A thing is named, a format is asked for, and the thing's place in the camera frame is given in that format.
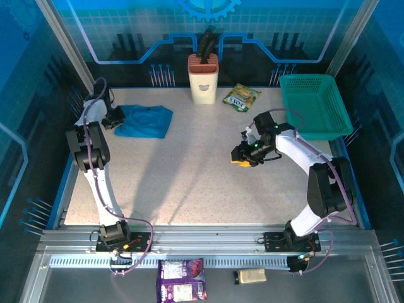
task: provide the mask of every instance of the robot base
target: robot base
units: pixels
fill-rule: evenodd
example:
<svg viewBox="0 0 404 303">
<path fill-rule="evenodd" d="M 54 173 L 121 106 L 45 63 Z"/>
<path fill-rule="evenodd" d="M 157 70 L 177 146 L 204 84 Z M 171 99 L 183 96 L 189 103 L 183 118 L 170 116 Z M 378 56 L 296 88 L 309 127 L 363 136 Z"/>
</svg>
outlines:
<svg viewBox="0 0 404 303">
<path fill-rule="evenodd" d="M 316 252 L 321 251 L 318 234 L 310 234 L 304 241 L 292 245 L 284 238 L 283 232 L 265 232 L 263 236 L 266 253 L 309 253 L 313 250 L 312 246 Z"/>
<path fill-rule="evenodd" d="M 147 248 L 149 240 L 150 240 L 149 232 L 131 232 L 130 241 L 128 242 L 129 247 L 126 248 L 124 251 L 128 253 L 143 253 Z M 115 248 L 120 247 L 106 246 L 102 241 L 102 239 L 98 237 L 97 246 L 95 248 L 96 252 L 109 253 L 112 252 Z"/>
</svg>

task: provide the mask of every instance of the knife handle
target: knife handle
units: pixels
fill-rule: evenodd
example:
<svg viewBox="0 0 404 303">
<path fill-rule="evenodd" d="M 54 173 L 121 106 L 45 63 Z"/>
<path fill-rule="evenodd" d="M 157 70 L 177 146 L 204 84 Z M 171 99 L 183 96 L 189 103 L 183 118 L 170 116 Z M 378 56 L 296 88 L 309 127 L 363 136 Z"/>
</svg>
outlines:
<svg viewBox="0 0 404 303">
<path fill-rule="evenodd" d="M 208 63 L 208 58 L 209 58 L 210 54 L 212 53 L 213 49 L 215 48 L 216 41 L 217 41 L 216 38 L 213 38 L 209 41 L 209 44 L 208 44 L 208 46 L 206 46 L 205 52 L 202 55 L 201 64 Z"/>
<path fill-rule="evenodd" d="M 198 51 L 196 52 L 196 57 L 202 57 L 206 47 L 209 44 L 210 37 L 212 36 L 212 32 L 210 30 L 206 30 L 203 34 L 201 42 L 199 43 Z"/>
</svg>

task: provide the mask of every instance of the blue wall panel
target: blue wall panel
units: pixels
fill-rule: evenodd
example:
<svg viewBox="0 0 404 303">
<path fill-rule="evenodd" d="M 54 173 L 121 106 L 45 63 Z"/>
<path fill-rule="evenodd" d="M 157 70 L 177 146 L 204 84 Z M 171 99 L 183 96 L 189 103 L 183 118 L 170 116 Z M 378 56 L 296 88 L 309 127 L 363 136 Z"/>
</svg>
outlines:
<svg viewBox="0 0 404 303">
<path fill-rule="evenodd" d="M 34 233 L 43 228 L 26 211 L 47 221 L 27 200 L 53 204 L 69 155 L 64 130 L 86 91 L 35 1 L 0 1 L 0 28 L 0 123 L 28 156 L 24 166 L 20 145 L 1 128 L 0 301 L 14 303 L 39 241 Z"/>
<path fill-rule="evenodd" d="M 362 126 L 347 149 L 369 219 L 381 243 L 397 238 L 400 245 L 404 241 L 403 13 L 402 1 L 380 1 L 336 79 L 352 120 L 358 121 L 355 126 Z M 402 296 L 403 285 L 396 286 Z"/>
<path fill-rule="evenodd" d="M 219 85 L 268 85 L 278 63 L 298 64 L 299 72 L 321 73 L 361 4 L 361 0 L 55 2 L 93 74 L 108 77 L 113 86 L 152 86 L 151 64 L 170 64 L 176 83 L 188 86 L 187 57 L 209 25 L 218 29 Z M 168 42 L 175 34 L 189 38 Z"/>
</svg>

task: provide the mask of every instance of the green snack bag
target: green snack bag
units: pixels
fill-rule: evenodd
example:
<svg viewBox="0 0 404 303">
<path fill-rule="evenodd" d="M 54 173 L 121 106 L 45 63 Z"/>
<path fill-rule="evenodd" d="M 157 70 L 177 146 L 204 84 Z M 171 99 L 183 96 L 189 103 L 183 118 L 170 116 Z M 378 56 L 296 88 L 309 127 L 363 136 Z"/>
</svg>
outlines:
<svg viewBox="0 0 404 303">
<path fill-rule="evenodd" d="M 240 83 L 233 87 L 232 91 L 223 99 L 223 103 L 230 104 L 239 112 L 246 112 L 259 97 L 261 92 L 252 90 Z"/>
</svg>

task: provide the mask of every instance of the knife block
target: knife block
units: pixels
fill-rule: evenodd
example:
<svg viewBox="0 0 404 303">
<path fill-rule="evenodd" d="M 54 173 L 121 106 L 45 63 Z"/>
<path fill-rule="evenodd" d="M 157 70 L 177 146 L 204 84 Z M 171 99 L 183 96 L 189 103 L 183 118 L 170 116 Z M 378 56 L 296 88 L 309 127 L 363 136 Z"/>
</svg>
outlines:
<svg viewBox="0 0 404 303">
<path fill-rule="evenodd" d="M 192 100 L 195 104 L 213 104 L 216 101 L 219 62 L 215 54 L 210 54 L 207 64 L 192 54 L 188 57 L 188 75 Z"/>
</svg>

